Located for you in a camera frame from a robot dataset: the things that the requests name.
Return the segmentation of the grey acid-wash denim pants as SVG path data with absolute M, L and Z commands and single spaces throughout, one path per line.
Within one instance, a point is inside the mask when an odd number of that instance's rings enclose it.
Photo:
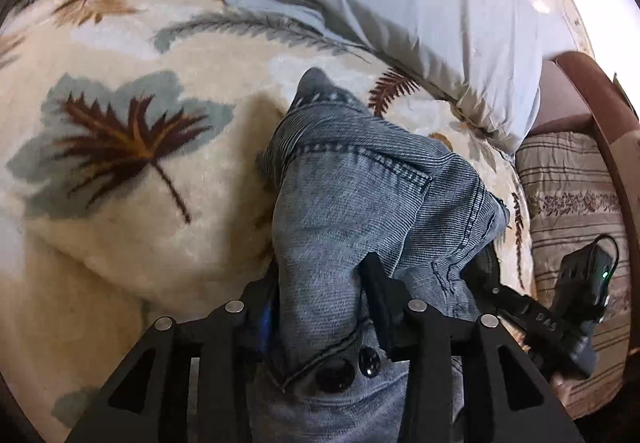
M 279 326 L 248 393 L 258 442 L 393 442 L 408 367 L 358 367 L 376 349 L 357 274 L 369 253 L 411 296 L 476 319 L 460 273 L 502 235 L 506 205 L 472 166 L 431 138 L 372 116 L 317 68 L 260 158 L 277 189 L 272 244 Z

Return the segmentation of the striped floral beige cushion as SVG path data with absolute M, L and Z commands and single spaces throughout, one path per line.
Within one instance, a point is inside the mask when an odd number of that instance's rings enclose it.
M 548 307 L 564 255 L 587 246 L 600 234 L 600 246 L 620 261 L 610 285 L 611 300 L 593 335 L 598 361 L 587 380 L 572 385 L 565 403 L 572 418 L 594 413 L 623 385 L 631 323 L 627 235 L 620 200 L 594 138 L 560 132 L 526 138 L 516 153 L 533 241 L 538 301 Z

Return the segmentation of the leaf-pattern cream blanket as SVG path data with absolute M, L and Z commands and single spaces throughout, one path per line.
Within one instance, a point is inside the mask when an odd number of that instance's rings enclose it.
M 533 293 L 511 163 L 376 57 L 223 0 L 24 0 L 1 30 L 1 374 L 61 442 L 153 317 L 198 317 L 271 258 L 255 160 L 317 67 L 464 157 L 508 206 L 502 281 Z

